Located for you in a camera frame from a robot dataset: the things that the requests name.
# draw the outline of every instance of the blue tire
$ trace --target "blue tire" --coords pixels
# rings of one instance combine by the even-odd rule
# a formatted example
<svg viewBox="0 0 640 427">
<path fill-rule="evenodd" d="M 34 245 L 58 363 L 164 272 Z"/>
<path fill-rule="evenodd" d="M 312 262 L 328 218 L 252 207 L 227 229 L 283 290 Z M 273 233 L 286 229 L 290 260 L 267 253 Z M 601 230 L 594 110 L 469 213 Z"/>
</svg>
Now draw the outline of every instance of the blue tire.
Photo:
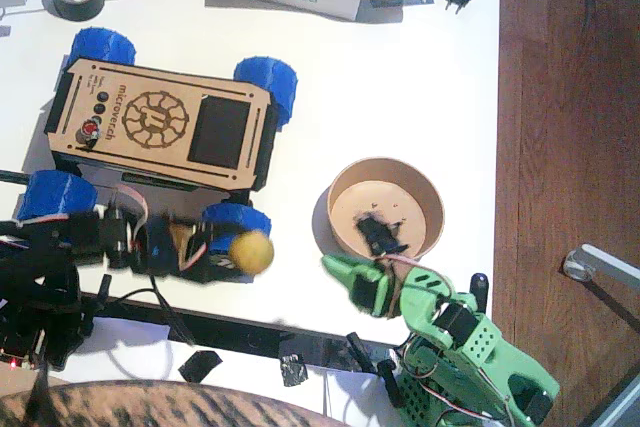
<svg viewBox="0 0 640 427">
<path fill-rule="evenodd" d="M 67 65 L 73 64 L 78 57 L 133 65 L 136 49 L 129 39 L 118 32 L 90 27 L 76 34 Z"/>
<path fill-rule="evenodd" d="M 98 191 L 86 180 L 60 170 L 39 170 L 29 178 L 18 220 L 91 211 L 97 199 Z"/>
<path fill-rule="evenodd" d="M 242 204 L 221 203 L 207 207 L 202 213 L 205 222 L 233 222 L 247 230 L 260 230 L 267 237 L 271 233 L 271 219 L 262 212 Z M 209 244 L 212 254 L 226 254 L 235 235 L 218 237 Z"/>
<path fill-rule="evenodd" d="M 298 85 L 298 76 L 289 65 L 271 57 L 251 57 L 236 66 L 233 80 L 250 82 L 271 92 L 278 104 L 278 130 L 289 123 Z"/>
</svg>

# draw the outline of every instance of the black plastic piece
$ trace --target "black plastic piece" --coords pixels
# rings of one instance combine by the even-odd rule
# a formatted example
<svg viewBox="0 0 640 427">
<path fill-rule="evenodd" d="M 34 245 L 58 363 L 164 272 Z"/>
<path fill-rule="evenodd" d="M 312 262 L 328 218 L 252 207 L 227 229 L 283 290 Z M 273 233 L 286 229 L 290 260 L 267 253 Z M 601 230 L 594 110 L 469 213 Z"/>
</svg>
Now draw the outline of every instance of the black plastic piece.
<svg viewBox="0 0 640 427">
<path fill-rule="evenodd" d="M 82 322 L 80 323 L 80 335 L 87 338 L 93 333 L 93 319 L 95 315 L 104 309 L 109 297 L 109 287 L 111 286 L 111 276 L 105 274 L 102 276 L 102 282 L 100 283 L 100 289 L 95 299 L 88 302 L 84 315 L 82 316 Z"/>
<path fill-rule="evenodd" d="M 479 321 L 462 304 L 449 304 L 433 325 L 451 334 L 456 344 L 464 344 L 471 336 Z"/>
<path fill-rule="evenodd" d="M 357 306 L 372 311 L 378 292 L 378 281 L 369 280 L 364 275 L 356 275 L 351 291 L 351 301 Z"/>
<path fill-rule="evenodd" d="M 27 185 L 29 183 L 29 174 L 22 172 L 10 172 L 8 170 L 0 170 L 0 182 L 9 182 L 11 184 Z"/>
<path fill-rule="evenodd" d="M 378 375 L 384 379 L 384 388 L 389 394 L 389 400 L 391 405 L 396 409 L 404 407 L 405 401 L 400 387 L 396 382 L 396 378 L 393 376 L 393 370 L 396 368 L 396 363 L 391 359 L 385 359 L 378 362 Z"/>
<path fill-rule="evenodd" d="M 187 382 L 199 384 L 221 363 L 222 359 L 213 350 L 199 350 L 182 364 L 178 372 Z"/>
<path fill-rule="evenodd" d="M 256 158 L 256 168 L 254 171 L 256 180 L 253 183 L 252 189 L 256 192 L 267 183 L 271 153 L 273 152 L 273 144 L 275 143 L 276 133 L 278 132 L 278 109 L 276 105 L 276 98 L 271 94 L 271 104 L 267 106 L 265 113 L 264 127 L 262 128 L 262 137 L 260 137 L 260 147 L 258 149 L 258 157 Z"/>
<path fill-rule="evenodd" d="M 295 387 L 309 378 L 307 366 L 300 354 L 282 357 L 280 359 L 280 371 L 285 387 Z"/>
<path fill-rule="evenodd" d="M 367 374 L 377 374 L 377 371 L 373 366 L 373 362 L 371 362 L 371 357 L 369 357 L 369 354 L 364 348 L 364 344 L 360 340 L 360 337 L 358 337 L 358 334 L 351 332 L 347 335 L 347 341 L 351 346 L 353 358 L 356 359 L 356 362 L 358 362 L 362 371 Z"/>
<path fill-rule="evenodd" d="M 56 132 L 58 130 L 58 124 L 60 123 L 60 117 L 64 110 L 64 104 L 67 101 L 69 90 L 71 90 L 71 84 L 73 83 L 73 74 L 64 72 L 60 78 L 58 84 L 58 90 L 53 98 L 53 104 L 51 104 L 51 110 L 49 111 L 49 117 L 47 117 L 47 123 L 44 127 L 44 133 Z"/>
<path fill-rule="evenodd" d="M 487 299 L 489 298 L 489 279 L 484 274 L 473 274 L 469 292 L 476 297 L 478 312 L 487 313 Z"/>
<path fill-rule="evenodd" d="M 163 189 L 182 190 L 184 192 L 193 192 L 198 188 L 197 185 L 185 184 L 169 179 L 160 179 L 150 175 L 135 174 L 133 172 L 123 172 L 122 181 L 132 184 L 152 185 L 153 187 L 161 187 Z"/>
<path fill-rule="evenodd" d="M 378 257 L 383 254 L 399 254 L 409 248 L 400 244 L 389 225 L 379 221 L 375 215 L 366 214 L 356 222 L 356 227 L 364 235 L 371 255 Z"/>
<path fill-rule="evenodd" d="M 553 407 L 551 399 L 542 392 L 536 392 L 522 412 L 530 417 L 534 424 L 540 425 L 547 418 L 551 407 Z"/>
</svg>

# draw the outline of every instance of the white table surface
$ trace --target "white table surface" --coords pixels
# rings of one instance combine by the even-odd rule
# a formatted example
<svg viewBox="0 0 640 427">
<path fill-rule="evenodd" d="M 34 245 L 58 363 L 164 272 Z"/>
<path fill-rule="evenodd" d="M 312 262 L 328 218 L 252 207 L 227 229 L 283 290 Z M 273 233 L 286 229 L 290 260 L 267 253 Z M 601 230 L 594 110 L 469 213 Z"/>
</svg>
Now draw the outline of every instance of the white table surface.
<svg viewBox="0 0 640 427">
<path fill-rule="evenodd" d="M 1 23 L 12 33 L 0 39 L 0 168 L 30 173 L 53 167 L 42 110 L 81 28 L 127 35 L 137 65 L 177 72 L 230 78 L 245 57 L 282 59 L 298 73 L 294 115 L 276 138 L 266 187 L 252 194 L 255 207 L 273 221 L 274 264 L 249 285 L 167 279 L 160 289 L 186 311 L 340 336 L 355 330 L 363 339 L 399 343 L 407 333 L 402 319 L 359 313 L 322 268 L 314 210 L 326 215 L 318 199 L 351 162 L 401 159 L 431 179 L 444 203 L 444 232 L 423 263 L 460 290 L 468 289 L 475 272 L 492 279 L 499 0 L 472 0 L 458 15 L 436 0 L 405 7 L 401 23 L 379 25 L 255 5 L 260 8 L 122 0 L 107 2 L 83 23 L 46 12 L 7 16 Z M 38 7 L 39 0 L 27 5 Z M 105 175 L 112 174 L 88 172 L 87 178 L 101 183 Z M 14 214 L 23 191 L 0 183 L 0 218 Z M 152 203 L 178 211 L 199 212 L 216 198 L 207 191 L 156 192 Z M 316 215 L 315 223 L 330 248 L 326 219 Z M 97 292 L 104 272 L 83 269 L 82 289 Z M 149 284 L 129 271 L 111 273 L 113 296 Z M 152 296 L 139 299 L 155 303 Z"/>
</svg>

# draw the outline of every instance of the black display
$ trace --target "black display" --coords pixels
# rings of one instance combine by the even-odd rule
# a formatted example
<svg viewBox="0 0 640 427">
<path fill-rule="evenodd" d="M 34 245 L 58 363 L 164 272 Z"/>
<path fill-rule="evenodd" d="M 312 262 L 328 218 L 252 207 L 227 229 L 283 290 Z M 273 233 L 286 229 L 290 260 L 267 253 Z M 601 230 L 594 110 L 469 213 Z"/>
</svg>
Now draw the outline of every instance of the black display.
<svg viewBox="0 0 640 427">
<path fill-rule="evenodd" d="M 187 160 L 237 169 L 250 107 L 238 100 L 204 97 Z"/>
</svg>

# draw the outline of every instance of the green robot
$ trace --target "green robot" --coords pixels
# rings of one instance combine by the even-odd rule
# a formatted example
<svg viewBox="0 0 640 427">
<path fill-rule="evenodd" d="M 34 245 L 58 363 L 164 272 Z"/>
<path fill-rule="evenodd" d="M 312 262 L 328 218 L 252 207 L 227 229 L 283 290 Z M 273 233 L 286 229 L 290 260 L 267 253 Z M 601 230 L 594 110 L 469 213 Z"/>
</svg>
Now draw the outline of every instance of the green robot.
<svg viewBox="0 0 640 427">
<path fill-rule="evenodd" d="M 402 369 L 391 381 L 406 426 L 542 424 L 560 386 L 502 338 L 483 313 L 487 290 L 484 299 L 457 293 L 444 275 L 394 255 L 376 261 L 326 255 L 322 263 L 359 309 L 404 317 L 411 335 L 396 349 Z"/>
</svg>

